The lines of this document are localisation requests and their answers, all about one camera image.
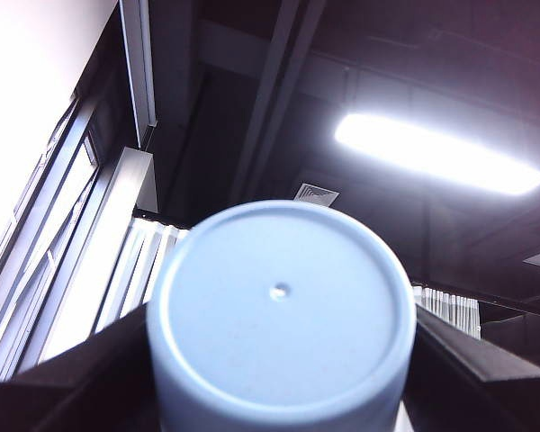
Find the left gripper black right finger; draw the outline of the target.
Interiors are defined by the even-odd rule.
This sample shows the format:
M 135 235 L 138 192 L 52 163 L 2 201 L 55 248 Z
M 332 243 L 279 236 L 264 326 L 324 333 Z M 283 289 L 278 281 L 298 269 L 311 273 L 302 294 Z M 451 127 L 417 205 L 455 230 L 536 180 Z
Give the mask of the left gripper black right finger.
M 403 399 L 417 431 L 540 431 L 540 367 L 425 309 Z

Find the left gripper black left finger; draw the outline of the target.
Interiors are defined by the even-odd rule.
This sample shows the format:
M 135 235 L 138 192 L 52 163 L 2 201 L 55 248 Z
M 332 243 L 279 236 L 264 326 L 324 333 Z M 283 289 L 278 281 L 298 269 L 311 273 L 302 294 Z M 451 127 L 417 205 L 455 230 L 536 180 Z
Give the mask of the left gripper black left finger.
M 0 382 L 0 431 L 158 431 L 146 309 Z

